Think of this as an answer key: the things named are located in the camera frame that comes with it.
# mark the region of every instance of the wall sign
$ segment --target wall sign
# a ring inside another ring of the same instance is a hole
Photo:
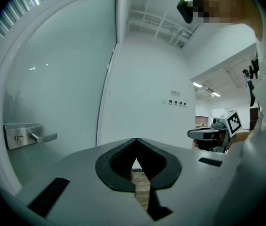
[[[171,90],[171,95],[180,97],[180,92],[179,91],[175,91],[175,90]]]

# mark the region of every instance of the wooden floor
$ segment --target wooden floor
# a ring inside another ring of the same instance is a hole
[[[144,172],[135,172],[132,181],[135,188],[135,197],[145,211],[148,210],[149,195],[150,195],[150,181]]]

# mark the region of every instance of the glass panel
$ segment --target glass panel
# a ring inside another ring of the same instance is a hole
[[[3,123],[40,123],[45,133],[58,133],[54,141],[8,152],[23,185],[62,157],[96,145],[106,68],[117,42],[115,5],[76,1],[50,17],[17,54]]]

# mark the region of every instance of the ceiling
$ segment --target ceiling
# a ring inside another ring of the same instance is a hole
[[[251,60],[254,58],[255,51],[240,57],[233,63],[225,65],[217,71],[202,77],[196,82],[204,87],[207,86],[218,94],[222,95],[235,89],[246,89],[246,81],[243,70],[249,70]],[[254,77],[252,80],[255,86],[258,80]],[[196,99],[207,98],[211,93],[205,91],[203,88],[195,87]]]
[[[198,26],[197,18],[187,24],[177,10],[180,0],[130,0],[127,34],[141,31],[183,47]]]

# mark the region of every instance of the white door frame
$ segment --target white door frame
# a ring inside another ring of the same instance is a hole
[[[15,23],[0,42],[0,187],[16,195],[22,188],[8,157],[3,134],[3,104],[10,67],[21,46],[53,14],[76,0],[45,0]],[[120,0],[117,0],[117,43],[120,40]]]

